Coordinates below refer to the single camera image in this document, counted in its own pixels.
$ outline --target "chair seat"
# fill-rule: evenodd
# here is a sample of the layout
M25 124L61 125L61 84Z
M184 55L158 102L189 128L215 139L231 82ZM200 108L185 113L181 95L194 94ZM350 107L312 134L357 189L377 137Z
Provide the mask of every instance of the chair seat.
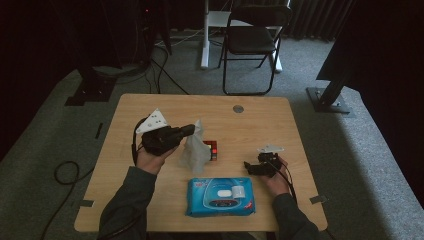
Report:
M232 54L271 54L274 39L267 28L235 26L227 29L228 51Z

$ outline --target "dark sleeve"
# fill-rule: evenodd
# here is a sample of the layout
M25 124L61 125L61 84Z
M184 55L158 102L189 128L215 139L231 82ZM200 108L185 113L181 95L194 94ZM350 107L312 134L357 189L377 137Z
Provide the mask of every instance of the dark sleeve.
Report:
M319 239L318 228L300 211L290 194L275 197L272 207L280 229L280 240Z
M137 167L128 169L123 185L102 212L98 239L146 239L146 208L152 199L156 178ZM105 238L123 228L128 229L113 238Z

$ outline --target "chair backrest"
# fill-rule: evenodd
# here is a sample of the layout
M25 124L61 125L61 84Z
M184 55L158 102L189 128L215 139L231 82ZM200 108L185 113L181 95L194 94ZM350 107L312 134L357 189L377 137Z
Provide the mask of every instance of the chair backrest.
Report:
M287 27L292 10L284 5L241 5L231 11L227 27L238 20L258 27Z

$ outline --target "black cord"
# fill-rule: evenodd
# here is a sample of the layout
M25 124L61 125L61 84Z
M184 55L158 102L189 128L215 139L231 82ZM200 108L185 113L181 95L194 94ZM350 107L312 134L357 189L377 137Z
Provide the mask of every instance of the black cord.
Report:
M126 231L128 231L131 227L133 227L134 226L134 224L141 218L143 216L143 212L140 212L136 217L134 217L133 219L131 219L131 221L130 222L128 222L125 226L123 226L123 227L121 227L121 228L119 228L119 229L117 229L117 230L115 230L115 231L113 231L113 232L111 232L111 233L109 233L109 234L106 234L106 235L104 235L104 236L102 236L102 237L99 237L99 238L97 238L97 240L107 240L107 239L111 239L111 238L114 238L114 237L116 237L116 236L118 236L119 234L122 234L122 233L124 233L124 232L126 232Z
M154 68L154 67L152 67L151 69L152 69L152 73L153 73L153 82L154 82L154 83L156 83L156 82L155 82L155 78L156 78L155 68ZM152 93L152 83L150 82L150 80L149 80L149 78L147 77L147 75L145 76L145 79L146 79L146 81L149 83L149 93L151 94L151 93Z
M162 48L162 47L158 47L158 46L155 46L156 48L158 48L158 49L160 49L160 50L162 50L164 53L165 53L165 61L164 61L164 63L162 64L162 66L161 65L159 65L159 63L157 63L154 59L151 59L151 61L154 63L154 64L156 64L160 69L161 69L161 71L160 71L160 73L159 73L159 76L158 76L158 82L157 82L157 87L158 87L158 93L160 94L160 76L161 76L161 74L162 74L162 72L164 72L168 77L169 77L169 79L181 90L181 91L183 91L185 94L187 94L187 95L190 95L186 90L184 90L184 88L182 88L169 74L168 74L168 72L164 69L164 66L165 66L165 64L166 64L166 62L168 61L168 52L164 49L164 48Z
M59 172L60 168L62 168L66 164L72 164L72 165L74 165L76 167L76 174L75 174L74 180L73 181L70 181L70 182L64 182L64 181L60 180L60 178L58 176L58 172ZM50 218L49 222L47 223L46 227L44 228L43 234L41 235L41 238L40 238L41 240L43 240L46 237L47 230L49 229L49 227L50 227L51 223L53 222L54 218L56 217L56 215L59 213L59 211L65 205L66 201L69 199L69 196L71 196L71 193L73 192L76 184L79 181L83 180L85 177L87 177L89 174L91 174L93 172L93 170L94 170L94 168L92 168L90 171L88 171L86 174L84 174L84 176L79 177L80 167L79 167L78 163L76 163L74 161L63 162L63 163L59 164L55 168L55 170L54 170L54 178L55 178L56 182L58 182L61 185L71 185L71 189L69 189L68 194L66 195L65 199L63 199L62 203L57 208L57 210L54 212L54 214Z
M113 77L113 78L121 78L121 77L133 77L139 74L142 74L148 70L150 64L148 62L140 63L137 68L130 69L125 72L115 73L115 74L109 74L105 72L101 72L99 70L96 70L97 74L104 76L104 77Z
M288 172L288 174L289 174L290 181L289 181L289 179L288 179L286 176L284 176L284 174L280 171L280 169L278 169L276 166L274 166L274 164L272 164L269 160L266 160L266 162L267 162L269 165L271 165L271 167L272 167L272 168L274 168L274 169L276 170L276 172L277 172L278 174L280 174L280 175L284 178L284 180L287 182L287 184L289 185L290 192L291 192L291 194L292 194L293 200L294 200L294 201L296 202L296 204L297 204L296 192L294 191L294 187L293 187L293 179L292 179L292 177L291 177L291 173L290 173L289 169L287 168L287 166L286 166L284 163L281 163L281 164L282 164L282 165L286 168L286 170L287 170L287 172Z
M219 46L219 47L221 47L221 46L222 46L222 42L218 42L218 41L216 41L216 40L209 39L209 42L210 42L212 45L215 45L215 46Z
M326 228L325 231L327 232L327 234L330 236L331 239L336 240L336 237L334 237L334 235L330 232L330 230L328 230L328 228Z

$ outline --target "white tissue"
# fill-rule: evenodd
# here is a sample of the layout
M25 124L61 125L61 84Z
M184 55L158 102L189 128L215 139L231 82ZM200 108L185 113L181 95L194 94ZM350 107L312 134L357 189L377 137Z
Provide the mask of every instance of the white tissue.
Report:
M187 137L180 164L189 167L194 174L203 172L203 166L211 159L211 149L203 142L203 126L195 123L194 134Z

